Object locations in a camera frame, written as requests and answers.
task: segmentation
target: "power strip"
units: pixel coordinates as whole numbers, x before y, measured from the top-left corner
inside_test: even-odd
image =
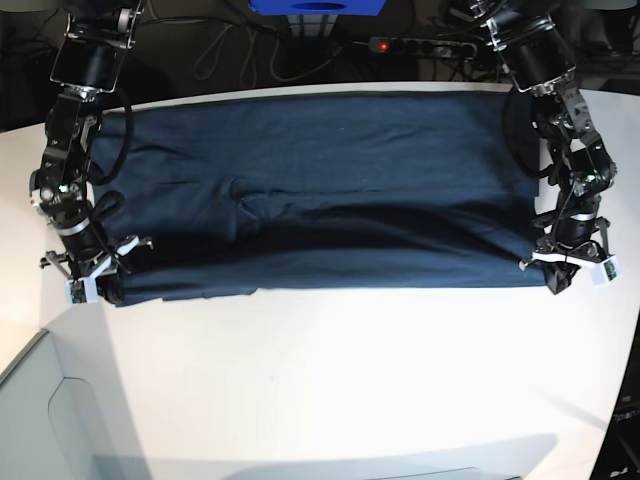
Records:
[[[384,55],[415,55],[426,58],[472,60],[478,54],[478,47],[473,43],[447,40],[371,37],[369,51]]]

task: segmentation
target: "robotic arm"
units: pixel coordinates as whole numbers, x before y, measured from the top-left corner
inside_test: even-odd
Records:
[[[572,56],[548,15],[553,3],[471,0],[476,21],[468,28],[488,30],[488,44],[511,74],[514,91],[533,96],[534,126],[553,160],[533,174],[559,185],[560,195],[554,211],[536,218],[536,226],[548,233],[520,266],[543,263],[547,285],[556,294],[583,267],[593,271],[596,283],[613,280],[619,267],[609,253],[608,223],[598,217],[600,194],[612,185],[615,164],[575,83]],[[95,206],[87,198],[87,182],[108,184],[118,174],[133,134],[131,108],[122,94],[129,115],[121,155],[109,174],[92,166],[91,145],[102,120],[98,101],[117,91],[142,5],[140,0],[74,0],[70,12],[51,73],[51,80],[65,90],[47,119],[47,146],[31,177],[30,194],[66,248],[62,255],[48,252],[41,266],[53,265],[65,276],[70,303],[84,303],[108,295],[110,276],[128,273],[127,253],[139,245],[152,246],[135,235],[117,242],[107,237],[101,221],[121,206],[120,194],[110,192]],[[596,231],[602,245],[592,240]]]

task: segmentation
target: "white table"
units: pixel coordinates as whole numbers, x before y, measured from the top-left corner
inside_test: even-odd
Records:
[[[502,87],[329,85],[166,103],[479,88]],[[91,383],[112,454],[143,458],[154,480],[364,480],[466,467],[496,480],[587,479],[640,307],[640,98],[586,97],[620,170],[602,214],[624,277],[608,288],[581,272],[557,297],[542,287],[265,291],[69,309],[59,274],[37,267],[54,241],[26,194],[40,126],[0,135],[10,222],[0,316],[47,326],[64,374]],[[541,208],[555,198],[544,187]]]

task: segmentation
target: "blue box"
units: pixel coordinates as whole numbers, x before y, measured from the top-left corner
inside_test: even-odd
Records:
[[[260,15],[368,15],[376,16],[386,0],[249,0]]]

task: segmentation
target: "dark blue cloth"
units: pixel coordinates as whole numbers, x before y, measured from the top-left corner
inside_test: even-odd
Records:
[[[276,98],[135,114],[107,187],[126,197],[112,238],[151,236],[127,257],[124,303],[258,288],[521,287],[539,232],[537,183],[507,152],[501,94]],[[512,119],[536,164],[528,110]],[[93,148],[105,171],[124,119]]]

